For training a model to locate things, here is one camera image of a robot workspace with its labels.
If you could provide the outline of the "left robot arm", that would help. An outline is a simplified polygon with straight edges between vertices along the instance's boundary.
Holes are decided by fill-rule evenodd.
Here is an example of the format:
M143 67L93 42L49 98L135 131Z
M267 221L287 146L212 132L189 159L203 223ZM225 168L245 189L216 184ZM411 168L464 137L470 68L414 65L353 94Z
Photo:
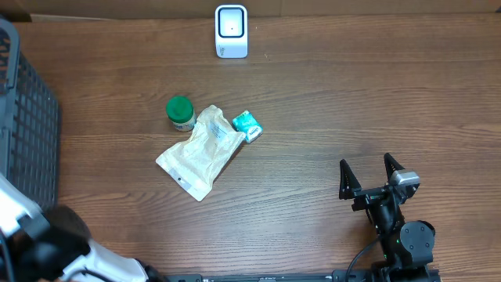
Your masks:
M165 281L152 266L103 247L70 208L42 211L1 177L2 281Z

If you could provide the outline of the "green lid jar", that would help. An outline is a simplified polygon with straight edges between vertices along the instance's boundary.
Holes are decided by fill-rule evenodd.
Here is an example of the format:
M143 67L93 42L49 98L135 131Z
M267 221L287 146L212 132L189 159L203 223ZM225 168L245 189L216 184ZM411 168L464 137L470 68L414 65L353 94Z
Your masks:
M168 119L180 132L193 130L196 113L192 102L185 96L173 96L166 105Z

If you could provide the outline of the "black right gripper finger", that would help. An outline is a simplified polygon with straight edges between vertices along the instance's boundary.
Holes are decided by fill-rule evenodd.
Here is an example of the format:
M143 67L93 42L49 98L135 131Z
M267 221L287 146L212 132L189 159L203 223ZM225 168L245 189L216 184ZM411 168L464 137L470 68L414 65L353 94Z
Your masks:
M354 198L356 194L362 190L362 187L345 159L342 159L340 161L340 173L341 173L341 180L340 180L339 198L340 199Z
M395 171L404 170L405 168L400 165L390 153L384 155L384 165L387 174L387 180L390 180Z

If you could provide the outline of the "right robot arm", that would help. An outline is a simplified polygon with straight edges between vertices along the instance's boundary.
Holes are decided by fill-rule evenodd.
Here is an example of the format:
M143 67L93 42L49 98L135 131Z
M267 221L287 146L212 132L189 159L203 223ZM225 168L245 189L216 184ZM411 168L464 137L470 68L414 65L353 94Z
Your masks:
M341 200L352 200L353 211L364 211L377 237L366 245L350 262L346 270L334 272L342 281L439 281L437 270L427 265L433 262L435 228L426 221L405 221L400 206L414 196L420 177L400 165L389 153L384 155L387 182L380 187L364 190L345 159L340 161ZM376 244L381 246L384 259L370 269L355 271L357 261Z

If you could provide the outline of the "teal tissue pack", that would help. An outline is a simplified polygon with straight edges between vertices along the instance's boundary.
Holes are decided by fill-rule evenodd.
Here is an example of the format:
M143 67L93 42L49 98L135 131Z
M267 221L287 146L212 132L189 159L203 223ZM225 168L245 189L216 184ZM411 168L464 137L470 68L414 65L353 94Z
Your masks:
M248 110L233 118L232 124L235 130L245 134L247 143L252 143L263 133L262 126Z

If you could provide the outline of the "beige paper pouch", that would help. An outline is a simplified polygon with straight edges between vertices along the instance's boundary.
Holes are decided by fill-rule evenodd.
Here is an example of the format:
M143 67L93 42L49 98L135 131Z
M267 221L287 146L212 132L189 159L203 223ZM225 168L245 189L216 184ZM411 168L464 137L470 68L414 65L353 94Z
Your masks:
M164 151L156 163L197 201L211 191L215 179L245 139L215 105L204 109L191 136Z

